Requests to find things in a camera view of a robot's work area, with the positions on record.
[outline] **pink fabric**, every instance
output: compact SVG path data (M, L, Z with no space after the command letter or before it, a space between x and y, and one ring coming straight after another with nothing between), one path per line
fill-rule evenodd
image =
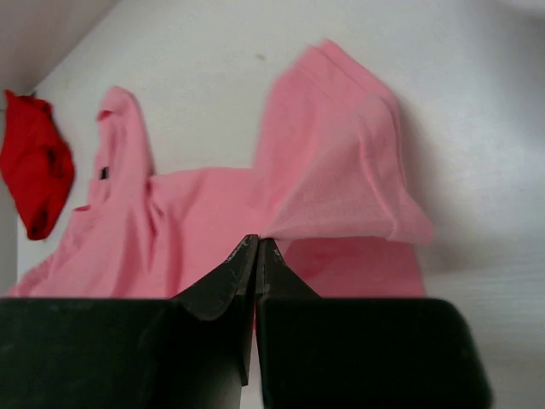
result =
M433 228L404 188L396 101L331 41L272 87L251 169L153 176L138 104L117 87L98 123L89 204L10 296L172 297L247 233L277 239L323 296L424 293L407 243Z

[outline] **white table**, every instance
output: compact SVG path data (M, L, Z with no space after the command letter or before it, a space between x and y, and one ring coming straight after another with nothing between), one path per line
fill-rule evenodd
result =
M267 88L323 37L401 101L411 192L438 230L418 249L426 286L468 317L496 407L543 407L545 21L492 1L122 1L37 88L77 180L49 239L20 229L20 274L85 201L110 85L139 98L159 173L248 165ZM253 368L245 408L261 404Z

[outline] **pink garment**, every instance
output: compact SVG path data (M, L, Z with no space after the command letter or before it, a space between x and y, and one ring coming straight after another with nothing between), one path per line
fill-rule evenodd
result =
M406 243L428 242L433 228L404 188L396 101L331 41L272 87L251 169L153 176L138 104L117 87L98 123L89 204L10 296L172 297L247 233L278 239L323 296L424 293Z

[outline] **black tag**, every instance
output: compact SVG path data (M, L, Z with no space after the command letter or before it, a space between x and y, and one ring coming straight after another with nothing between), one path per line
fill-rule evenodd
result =
M104 179L107 179L108 178L108 168L102 168L102 170L100 171L100 179L101 180L104 180Z

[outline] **red cloth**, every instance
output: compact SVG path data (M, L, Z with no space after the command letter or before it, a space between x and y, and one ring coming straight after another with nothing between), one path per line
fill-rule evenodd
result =
M6 132L0 171L30 240L45 239L55 226L74 180L67 144L51 118L51 105L5 91Z

